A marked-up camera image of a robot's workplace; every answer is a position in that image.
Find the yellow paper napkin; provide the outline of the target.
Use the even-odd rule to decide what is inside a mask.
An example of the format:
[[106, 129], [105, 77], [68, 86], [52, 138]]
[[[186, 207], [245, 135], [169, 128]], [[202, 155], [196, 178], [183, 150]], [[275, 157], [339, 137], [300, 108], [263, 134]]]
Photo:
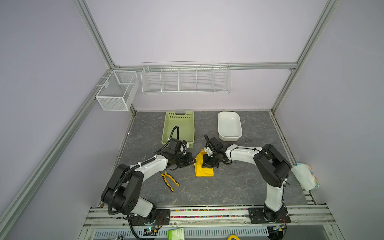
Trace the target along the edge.
[[207, 169], [202, 167], [204, 154], [206, 154], [206, 152], [204, 149], [202, 149], [201, 152], [196, 157], [196, 163], [194, 164], [195, 174], [197, 177], [213, 177], [214, 176], [213, 169]]

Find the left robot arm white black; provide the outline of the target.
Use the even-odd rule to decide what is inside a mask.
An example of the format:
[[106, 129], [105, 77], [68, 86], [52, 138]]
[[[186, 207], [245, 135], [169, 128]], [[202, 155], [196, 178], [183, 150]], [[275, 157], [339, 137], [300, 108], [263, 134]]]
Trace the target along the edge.
[[141, 217], [153, 223], [157, 217], [154, 203], [140, 197], [142, 185], [151, 176], [193, 165], [196, 160], [187, 149], [187, 141], [180, 139], [180, 128], [175, 126], [167, 143], [154, 156], [135, 165], [118, 165], [108, 181], [101, 201], [110, 216]]

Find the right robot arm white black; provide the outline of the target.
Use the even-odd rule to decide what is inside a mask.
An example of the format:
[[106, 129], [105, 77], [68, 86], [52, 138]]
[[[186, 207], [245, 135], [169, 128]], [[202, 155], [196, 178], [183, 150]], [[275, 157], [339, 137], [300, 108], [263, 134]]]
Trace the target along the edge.
[[288, 210], [284, 203], [284, 187], [292, 169], [292, 165], [271, 144], [263, 147], [243, 147], [224, 145], [217, 138], [204, 135], [202, 168], [212, 169], [220, 163], [227, 166], [240, 161], [257, 166], [263, 180], [267, 184], [266, 199], [262, 210], [262, 219], [268, 223], [290, 223]]

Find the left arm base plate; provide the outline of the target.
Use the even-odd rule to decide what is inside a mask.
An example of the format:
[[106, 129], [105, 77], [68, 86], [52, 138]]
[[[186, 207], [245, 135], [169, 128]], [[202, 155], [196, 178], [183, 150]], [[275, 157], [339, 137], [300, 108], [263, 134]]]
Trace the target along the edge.
[[133, 226], [168, 226], [170, 224], [170, 209], [155, 209], [152, 210], [147, 217], [136, 215], [130, 218]]

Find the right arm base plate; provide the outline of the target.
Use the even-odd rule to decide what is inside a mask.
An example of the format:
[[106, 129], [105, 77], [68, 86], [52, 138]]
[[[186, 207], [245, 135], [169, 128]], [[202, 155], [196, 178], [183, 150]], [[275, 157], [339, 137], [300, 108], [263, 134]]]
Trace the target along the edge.
[[282, 206], [277, 212], [270, 210], [266, 206], [249, 208], [249, 218], [252, 224], [291, 223], [288, 209], [285, 206]]

